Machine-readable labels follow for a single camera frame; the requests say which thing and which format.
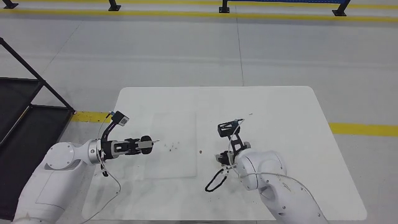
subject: metal shelf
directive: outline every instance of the metal shelf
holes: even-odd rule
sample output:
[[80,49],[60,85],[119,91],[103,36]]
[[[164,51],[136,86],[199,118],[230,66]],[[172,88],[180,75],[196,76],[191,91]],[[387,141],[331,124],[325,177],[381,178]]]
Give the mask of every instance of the metal shelf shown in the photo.
[[[12,220],[25,184],[76,111],[3,38],[36,79],[0,78],[0,218]],[[65,107],[32,105],[44,87]]]
[[36,79],[0,78],[0,146],[42,87]]
[[31,105],[8,135],[0,149],[0,218],[14,218],[22,189],[58,142],[72,113],[66,107]]

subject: white table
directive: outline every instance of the white table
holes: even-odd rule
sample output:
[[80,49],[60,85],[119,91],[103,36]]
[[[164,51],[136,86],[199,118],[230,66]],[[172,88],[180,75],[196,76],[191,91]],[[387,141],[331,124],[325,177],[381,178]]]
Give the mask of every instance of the white table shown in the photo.
[[[235,118],[246,118],[240,137],[249,141],[252,148],[282,154],[288,175],[311,190],[327,219],[366,218],[361,197],[309,87],[123,88],[115,110],[130,117],[130,121],[125,127],[115,128],[109,140],[139,138],[151,133],[161,136],[162,132],[173,136],[172,124],[162,126],[167,118],[175,118],[176,124],[186,121],[187,128],[172,130],[182,135],[179,139],[174,134],[177,140],[173,150],[170,140],[161,141],[147,156],[121,156],[108,161],[108,169],[123,189],[94,219],[274,220],[257,191],[246,191],[233,176],[213,193],[204,191],[220,168],[215,154],[225,151],[228,145],[226,138],[218,136],[217,124]],[[193,145],[186,143],[192,141],[188,131],[194,132],[191,134],[195,139]],[[189,156],[176,150],[178,147]],[[171,166],[171,154],[178,161],[174,166]],[[154,168],[154,163],[161,169]],[[187,167],[194,170],[182,171]],[[88,218],[98,211],[117,188],[111,177],[95,175],[83,216]]]

